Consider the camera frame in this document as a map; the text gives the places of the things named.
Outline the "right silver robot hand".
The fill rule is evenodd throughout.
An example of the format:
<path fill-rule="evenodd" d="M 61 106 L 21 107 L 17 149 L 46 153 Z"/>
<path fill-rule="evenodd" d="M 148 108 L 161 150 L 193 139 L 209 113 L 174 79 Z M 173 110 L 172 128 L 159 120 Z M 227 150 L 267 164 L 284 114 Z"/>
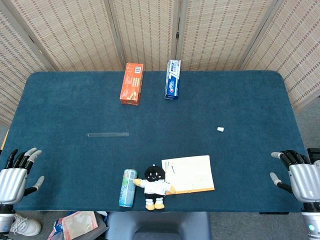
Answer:
<path fill-rule="evenodd" d="M 288 172 L 290 185 L 283 183 L 274 172 L 270 178 L 274 185 L 287 191 L 302 203 L 320 201 L 320 166 L 313 164 L 306 156 L 293 150 L 272 152 L 273 158 L 281 160 Z"/>

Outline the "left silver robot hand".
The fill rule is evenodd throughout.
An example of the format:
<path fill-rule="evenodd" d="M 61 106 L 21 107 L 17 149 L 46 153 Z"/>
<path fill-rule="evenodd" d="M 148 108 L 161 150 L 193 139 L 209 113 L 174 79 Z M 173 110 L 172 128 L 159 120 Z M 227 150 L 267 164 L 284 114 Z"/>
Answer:
<path fill-rule="evenodd" d="M 18 153 L 14 149 L 8 156 L 4 169 L 0 171 L 0 204 L 15 205 L 23 197 L 26 197 L 42 186 L 45 177 L 41 176 L 37 182 L 26 188 L 27 178 L 35 163 L 36 158 L 42 154 L 37 148 L 31 148 L 28 151 Z"/>

